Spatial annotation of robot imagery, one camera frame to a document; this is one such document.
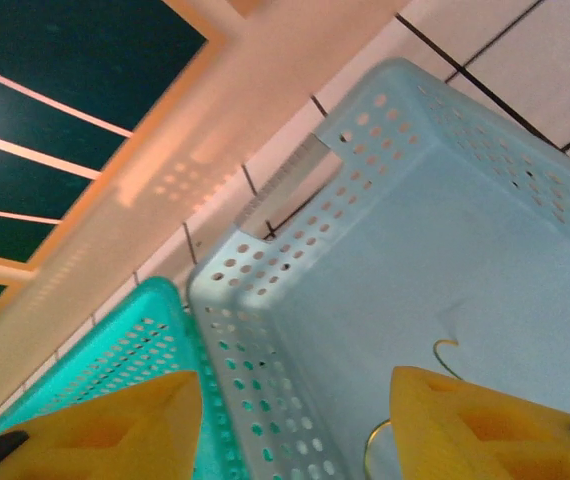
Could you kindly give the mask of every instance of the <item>light blue plastic basket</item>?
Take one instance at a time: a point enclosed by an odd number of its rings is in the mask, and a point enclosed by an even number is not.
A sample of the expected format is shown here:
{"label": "light blue plastic basket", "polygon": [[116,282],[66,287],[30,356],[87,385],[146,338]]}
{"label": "light blue plastic basket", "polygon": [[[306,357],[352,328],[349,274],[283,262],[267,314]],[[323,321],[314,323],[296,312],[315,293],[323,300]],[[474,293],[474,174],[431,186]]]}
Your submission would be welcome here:
{"label": "light blue plastic basket", "polygon": [[203,395],[193,478],[247,478],[227,410],[194,320],[162,278],[137,287],[0,417],[0,433],[39,415],[179,370],[199,373]]}
{"label": "light blue plastic basket", "polygon": [[466,380],[570,412],[570,159],[394,60],[238,224],[330,151],[286,231],[232,229],[189,285],[252,478],[362,478],[392,368],[441,371],[441,338]]}

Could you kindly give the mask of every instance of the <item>plastic basket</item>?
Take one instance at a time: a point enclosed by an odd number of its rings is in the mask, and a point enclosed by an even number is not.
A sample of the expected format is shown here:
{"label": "plastic basket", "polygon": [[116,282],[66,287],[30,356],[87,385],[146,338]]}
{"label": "plastic basket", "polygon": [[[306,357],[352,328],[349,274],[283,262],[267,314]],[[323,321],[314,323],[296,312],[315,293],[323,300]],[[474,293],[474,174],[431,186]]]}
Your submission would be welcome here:
{"label": "plastic basket", "polygon": [[203,423],[194,479],[247,478],[194,321],[176,288],[137,287],[0,417],[0,433],[39,415],[179,370],[199,373]]}
{"label": "plastic basket", "polygon": [[441,338],[466,380],[570,412],[570,159],[394,60],[248,213],[330,151],[286,231],[234,228],[188,287],[252,478],[361,478],[393,366],[440,371]]}

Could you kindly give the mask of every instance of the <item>yellow plastic part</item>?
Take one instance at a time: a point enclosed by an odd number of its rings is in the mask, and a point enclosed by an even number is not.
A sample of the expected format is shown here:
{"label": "yellow plastic part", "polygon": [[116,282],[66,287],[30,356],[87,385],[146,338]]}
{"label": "yellow plastic part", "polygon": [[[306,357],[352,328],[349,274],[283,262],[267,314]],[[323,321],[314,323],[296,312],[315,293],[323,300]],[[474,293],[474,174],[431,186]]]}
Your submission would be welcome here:
{"label": "yellow plastic part", "polygon": [[570,480],[570,415],[413,367],[392,375],[404,480]]}
{"label": "yellow plastic part", "polygon": [[197,375],[164,375],[12,427],[0,480],[189,480],[201,413]]}

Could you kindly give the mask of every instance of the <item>wire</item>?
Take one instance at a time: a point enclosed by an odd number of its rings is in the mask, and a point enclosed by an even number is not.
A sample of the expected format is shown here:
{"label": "wire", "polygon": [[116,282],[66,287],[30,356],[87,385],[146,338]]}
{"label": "wire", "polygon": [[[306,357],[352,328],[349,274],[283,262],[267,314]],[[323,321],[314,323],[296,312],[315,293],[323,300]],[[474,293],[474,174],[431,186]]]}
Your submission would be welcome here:
{"label": "wire", "polygon": [[[455,347],[458,347],[458,342],[456,340],[448,340],[448,339],[442,338],[442,339],[434,342],[434,346],[432,347],[432,352],[434,352],[434,356],[436,357],[436,360],[438,360],[438,363],[440,363],[441,366],[445,370],[447,370],[453,377],[458,378],[459,380],[463,380],[463,378],[460,377],[456,372],[454,372],[454,370],[449,368],[449,366],[445,363],[445,361],[438,354],[438,346],[442,345],[442,344],[454,345]],[[363,454],[363,471],[365,472],[365,480],[372,480],[372,472],[369,468],[369,462],[368,462],[368,460],[369,460],[369,449],[372,446],[372,443],[374,442],[374,440],[376,439],[376,436],[381,432],[381,430],[383,428],[385,428],[388,425],[389,426],[392,425],[391,419],[387,419],[387,420],[379,423],[378,425],[376,425],[376,427],[374,427],[374,430],[372,430],[372,433],[370,433],[369,437],[367,437],[367,442],[365,443],[365,453]]]}

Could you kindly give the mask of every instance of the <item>yellow object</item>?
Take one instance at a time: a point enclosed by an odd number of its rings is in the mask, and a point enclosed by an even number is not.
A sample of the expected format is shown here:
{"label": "yellow object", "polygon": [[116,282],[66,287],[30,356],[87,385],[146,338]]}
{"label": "yellow object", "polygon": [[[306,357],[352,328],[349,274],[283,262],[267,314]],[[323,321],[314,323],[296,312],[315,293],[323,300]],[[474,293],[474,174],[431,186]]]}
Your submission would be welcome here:
{"label": "yellow object", "polygon": [[0,480],[189,480],[201,413],[197,375],[164,375],[12,427]]}
{"label": "yellow object", "polygon": [[570,415],[413,367],[392,375],[404,480],[570,480]]}

